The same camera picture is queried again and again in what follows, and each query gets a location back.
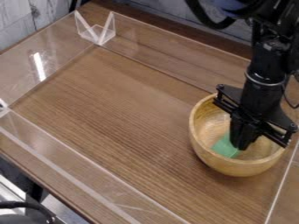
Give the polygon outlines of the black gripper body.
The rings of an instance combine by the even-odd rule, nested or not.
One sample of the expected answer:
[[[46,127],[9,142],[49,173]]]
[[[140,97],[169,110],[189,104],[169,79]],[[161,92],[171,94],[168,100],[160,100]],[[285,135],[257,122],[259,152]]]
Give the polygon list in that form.
[[[289,144],[297,125],[285,115],[280,102],[285,93],[289,78],[284,75],[273,82],[269,78],[259,80],[245,74],[243,88],[219,84],[213,104],[229,115],[239,112],[245,121],[263,120],[263,134],[283,148]]]

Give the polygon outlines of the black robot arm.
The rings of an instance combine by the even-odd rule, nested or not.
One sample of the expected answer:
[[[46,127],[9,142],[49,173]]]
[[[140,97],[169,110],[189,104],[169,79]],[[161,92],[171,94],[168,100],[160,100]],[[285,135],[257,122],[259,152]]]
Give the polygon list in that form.
[[[297,131],[280,108],[285,86],[299,74],[299,0],[215,0],[225,18],[215,22],[199,0],[184,0],[191,12],[212,29],[239,19],[252,22],[252,59],[241,88],[217,85],[213,103],[229,114],[229,142],[245,150],[264,136],[285,147]]]

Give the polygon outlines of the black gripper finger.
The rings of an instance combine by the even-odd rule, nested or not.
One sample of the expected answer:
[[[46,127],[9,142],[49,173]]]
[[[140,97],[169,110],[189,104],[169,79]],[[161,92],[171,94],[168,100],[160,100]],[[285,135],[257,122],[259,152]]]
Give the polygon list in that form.
[[[248,146],[248,124],[239,112],[231,114],[229,141],[233,146]]]
[[[244,151],[248,146],[256,141],[256,139],[263,134],[263,120],[251,120],[243,122],[241,130],[241,150]]]

